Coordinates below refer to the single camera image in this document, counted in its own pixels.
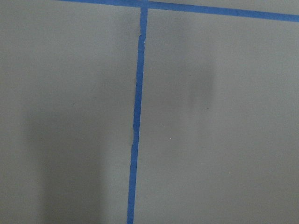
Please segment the gray panel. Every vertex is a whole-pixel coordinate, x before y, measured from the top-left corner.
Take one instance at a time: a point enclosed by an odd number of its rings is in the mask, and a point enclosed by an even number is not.
[[[125,223],[139,9],[0,5],[0,223]]]
[[[298,223],[298,36],[149,10],[135,223]]]
[[[297,0],[153,0],[168,3],[237,8],[263,12],[299,14]]]

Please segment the blue tape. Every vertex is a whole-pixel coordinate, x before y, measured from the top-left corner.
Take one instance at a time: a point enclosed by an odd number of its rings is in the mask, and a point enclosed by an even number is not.
[[[144,2],[141,0],[63,0],[83,3],[94,3],[113,6],[127,6],[127,7],[142,7]],[[148,8],[163,9],[181,12],[204,13],[204,14],[217,14],[217,15],[231,15],[240,17],[259,18],[267,20],[291,21],[299,22],[299,15],[268,13],[259,11],[250,11],[232,8],[218,8],[208,6],[193,6],[185,4],[173,4],[166,2],[148,2]]]
[[[240,16],[240,17],[268,19],[268,20],[299,22],[299,15],[267,13],[267,12],[258,12],[258,11],[231,9],[231,8],[193,6],[193,5],[152,2],[152,1],[149,2],[149,8],[173,10],[173,11],[181,11],[181,12],[231,15],[231,16]]]
[[[61,0],[81,3],[93,3],[111,6],[142,7],[142,2],[138,0]]]
[[[140,13],[140,36],[138,42],[138,57],[136,71],[136,89],[135,89],[135,105],[134,105],[134,139],[131,149],[131,166],[129,178],[129,193],[128,193],[128,213],[127,224],[134,222],[134,207],[135,207],[135,191],[136,191],[136,176],[139,148],[139,131],[140,131],[140,115],[141,115],[141,100],[142,100],[142,82],[143,82],[143,66],[144,66],[144,50],[146,38],[146,26],[148,19],[147,1],[143,0],[144,6],[141,7]]]

